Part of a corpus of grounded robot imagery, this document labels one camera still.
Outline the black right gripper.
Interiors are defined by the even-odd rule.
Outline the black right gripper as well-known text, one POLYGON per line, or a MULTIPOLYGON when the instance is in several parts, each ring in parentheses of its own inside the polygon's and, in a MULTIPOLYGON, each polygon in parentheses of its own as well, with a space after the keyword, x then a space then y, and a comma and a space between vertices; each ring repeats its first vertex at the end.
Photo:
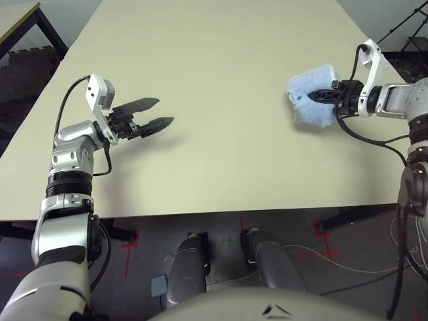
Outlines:
POLYGON ((308 97, 317 103, 336 103, 339 116, 356 116, 358 114, 358 100, 363 88, 359 80, 333 80, 331 89, 310 92, 308 97))

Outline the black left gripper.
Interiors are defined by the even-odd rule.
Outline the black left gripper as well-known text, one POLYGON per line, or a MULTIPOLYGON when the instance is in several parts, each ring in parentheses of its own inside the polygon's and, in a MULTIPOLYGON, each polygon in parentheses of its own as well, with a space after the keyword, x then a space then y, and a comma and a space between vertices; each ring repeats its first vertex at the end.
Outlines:
POLYGON ((173 117, 160 117, 143 126, 137 125, 133 121, 134 114, 149 110, 159 102, 158 98, 141 98, 126 106, 115 107, 107 116, 109 128, 119 139, 128 140, 139 136, 146 138, 164 130, 173 122, 173 117))

